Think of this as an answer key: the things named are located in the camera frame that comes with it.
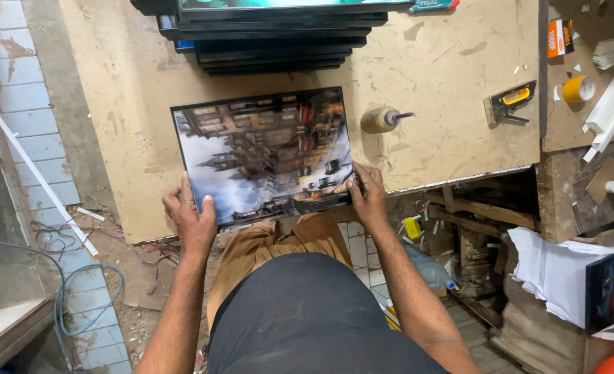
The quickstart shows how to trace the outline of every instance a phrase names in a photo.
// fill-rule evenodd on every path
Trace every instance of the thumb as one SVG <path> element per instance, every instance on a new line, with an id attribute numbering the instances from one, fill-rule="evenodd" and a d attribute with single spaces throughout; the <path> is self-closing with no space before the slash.
<path id="1" fill-rule="evenodd" d="M 362 199 L 362 194 L 360 192 L 360 187 L 358 187 L 357 184 L 349 180 L 346 182 L 346 189 L 351 194 L 353 205 L 362 204 L 364 202 L 364 199 Z"/>
<path id="2" fill-rule="evenodd" d="M 214 198 L 211 195 L 205 195 L 201 202 L 201 216 L 215 218 L 214 216 Z"/>

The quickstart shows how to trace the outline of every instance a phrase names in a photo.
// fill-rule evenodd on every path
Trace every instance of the brown pants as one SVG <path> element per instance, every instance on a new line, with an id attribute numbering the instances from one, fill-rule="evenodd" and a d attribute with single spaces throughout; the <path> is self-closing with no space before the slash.
<path id="1" fill-rule="evenodd" d="M 280 242 L 275 241 L 275 222 L 264 222 L 235 233 L 212 278 L 208 294 L 208 329 L 212 329 L 214 316 L 228 293 L 272 258 L 289 253 L 324 253 L 353 270 L 351 256 L 335 220 L 325 213 L 302 218 L 291 230 L 291 235 Z"/>

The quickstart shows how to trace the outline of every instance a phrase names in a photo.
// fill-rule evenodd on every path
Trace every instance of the person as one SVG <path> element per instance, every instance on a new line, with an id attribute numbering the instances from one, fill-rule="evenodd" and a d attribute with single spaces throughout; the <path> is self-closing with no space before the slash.
<path id="1" fill-rule="evenodd" d="M 212 278 L 208 372 L 478 373 L 447 310 L 391 229 L 376 168 L 353 163 L 353 207 L 378 248 L 401 330 L 388 323 L 353 272 L 334 220 L 302 216 L 284 240 L 271 222 L 238 230 Z M 214 200 L 202 213 L 186 172 L 163 197 L 182 254 L 170 297 L 137 374 L 192 373 L 205 267 L 216 234 Z"/>

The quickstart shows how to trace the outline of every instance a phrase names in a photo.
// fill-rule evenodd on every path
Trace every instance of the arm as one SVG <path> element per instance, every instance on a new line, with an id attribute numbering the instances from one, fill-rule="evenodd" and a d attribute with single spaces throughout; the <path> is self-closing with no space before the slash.
<path id="1" fill-rule="evenodd" d="M 362 225 L 378 248 L 402 331 L 445 370 L 454 374 L 478 373 L 448 311 L 429 289 L 387 221 L 381 172 L 356 162 L 353 166 L 363 183 L 364 194 L 354 183 L 348 182 L 346 187 Z"/>
<path id="2" fill-rule="evenodd" d="M 169 189 L 162 201 L 177 227 L 182 253 L 164 313 L 136 374 L 191 374 L 201 323 L 205 266 L 217 227 L 214 200 L 205 196 L 201 205 L 203 213 L 199 214 L 189 177 L 184 172 L 182 186 Z"/>

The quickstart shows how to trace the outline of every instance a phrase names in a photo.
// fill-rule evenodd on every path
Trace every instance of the black t-shirt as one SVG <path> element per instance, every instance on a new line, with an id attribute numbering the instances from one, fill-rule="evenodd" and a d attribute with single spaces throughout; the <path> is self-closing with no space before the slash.
<path id="1" fill-rule="evenodd" d="M 448 373 L 388 327 L 378 302 L 345 265 L 321 253 L 279 256 L 221 304 L 209 372 Z"/>

